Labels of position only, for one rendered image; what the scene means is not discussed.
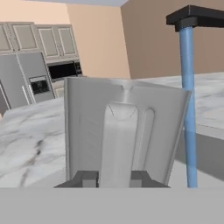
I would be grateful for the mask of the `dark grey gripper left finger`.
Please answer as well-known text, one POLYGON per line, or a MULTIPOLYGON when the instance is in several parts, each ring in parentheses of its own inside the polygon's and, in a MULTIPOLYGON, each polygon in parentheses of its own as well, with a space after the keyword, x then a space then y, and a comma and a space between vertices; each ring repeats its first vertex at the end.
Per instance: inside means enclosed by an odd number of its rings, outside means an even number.
POLYGON ((77 171, 73 179, 56 185, 56 188, 98 188, 98 171, 77 171))

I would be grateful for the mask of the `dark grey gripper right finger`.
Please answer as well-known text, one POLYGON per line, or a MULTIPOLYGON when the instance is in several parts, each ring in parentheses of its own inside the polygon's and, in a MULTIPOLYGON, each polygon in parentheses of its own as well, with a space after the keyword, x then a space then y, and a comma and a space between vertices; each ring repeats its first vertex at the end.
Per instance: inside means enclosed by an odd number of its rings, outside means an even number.
POLYGON ((129 186, 132 188, 147 187, 160 188, 166 187, 165 184, 152 179, 147 171, 132 171, 129 186))

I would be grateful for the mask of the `grey jug with handle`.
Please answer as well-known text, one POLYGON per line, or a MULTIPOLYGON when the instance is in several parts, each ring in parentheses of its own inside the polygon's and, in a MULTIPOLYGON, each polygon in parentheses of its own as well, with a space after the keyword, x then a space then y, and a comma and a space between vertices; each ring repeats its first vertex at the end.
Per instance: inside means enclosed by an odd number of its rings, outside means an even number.
POLYGON ((191 93, 141 80, 65 80, 66 178, 100 174, 127 187, 133 171, 169 182, 191 93))

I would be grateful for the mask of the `grey sink basin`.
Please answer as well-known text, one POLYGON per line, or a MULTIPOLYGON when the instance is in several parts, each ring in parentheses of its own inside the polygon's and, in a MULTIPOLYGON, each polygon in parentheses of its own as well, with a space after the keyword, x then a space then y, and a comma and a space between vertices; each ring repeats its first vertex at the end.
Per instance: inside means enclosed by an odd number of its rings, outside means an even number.
POLYGON ((198 170, 224 181, 224 129, 198 125, 196 144, 198 170))

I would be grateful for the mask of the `blue water stream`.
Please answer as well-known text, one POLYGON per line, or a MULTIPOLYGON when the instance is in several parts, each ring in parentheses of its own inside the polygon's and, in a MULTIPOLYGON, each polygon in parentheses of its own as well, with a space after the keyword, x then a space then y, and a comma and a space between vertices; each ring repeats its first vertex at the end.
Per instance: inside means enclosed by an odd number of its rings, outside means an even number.
POLYGON ((194 55, 193 28, 191 26, 179 31, 182 88, 191 92, 185 115, 185 161, 187 186, 198 186, 197 151, 196 151, 196 120, 194 94, 194 55))

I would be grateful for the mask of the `black sink faucet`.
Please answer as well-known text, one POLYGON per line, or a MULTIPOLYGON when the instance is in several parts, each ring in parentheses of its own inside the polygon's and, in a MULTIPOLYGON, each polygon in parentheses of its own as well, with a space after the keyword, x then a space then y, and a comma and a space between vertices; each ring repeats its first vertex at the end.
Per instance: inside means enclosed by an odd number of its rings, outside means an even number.
POLYGON ((167 15, 166 24, 174 25, 175 32, 189 26, 224 28, 224 10, 187 5, 167 15))

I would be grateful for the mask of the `black microwave oven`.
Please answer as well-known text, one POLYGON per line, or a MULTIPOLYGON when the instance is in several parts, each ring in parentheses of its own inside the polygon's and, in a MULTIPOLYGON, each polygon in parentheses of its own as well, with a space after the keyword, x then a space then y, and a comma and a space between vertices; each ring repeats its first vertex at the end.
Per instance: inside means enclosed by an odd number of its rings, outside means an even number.
POLYGON ((70 76, 82 76, 81 63, 78 60, 48 63, 47 67, 53 81, 70 76))

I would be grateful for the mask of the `stainless steel fridge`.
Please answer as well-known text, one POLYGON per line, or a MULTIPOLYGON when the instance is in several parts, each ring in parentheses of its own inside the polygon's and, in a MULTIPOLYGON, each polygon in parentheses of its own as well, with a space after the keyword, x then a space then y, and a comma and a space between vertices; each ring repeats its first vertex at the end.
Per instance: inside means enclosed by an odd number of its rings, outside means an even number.
POLYGON ((37 102, 54 99, 41 52, 0 55, 0 115, 37 102))

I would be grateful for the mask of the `beige wall cupboards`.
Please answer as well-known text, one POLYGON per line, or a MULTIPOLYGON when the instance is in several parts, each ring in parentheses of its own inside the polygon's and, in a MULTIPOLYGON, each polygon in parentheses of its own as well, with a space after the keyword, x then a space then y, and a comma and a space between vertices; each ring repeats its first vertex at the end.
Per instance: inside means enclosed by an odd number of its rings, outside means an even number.
POLYGON ((47 62, 79 58, 70 24, 0 22, 0 53, 41 51, 47 62))

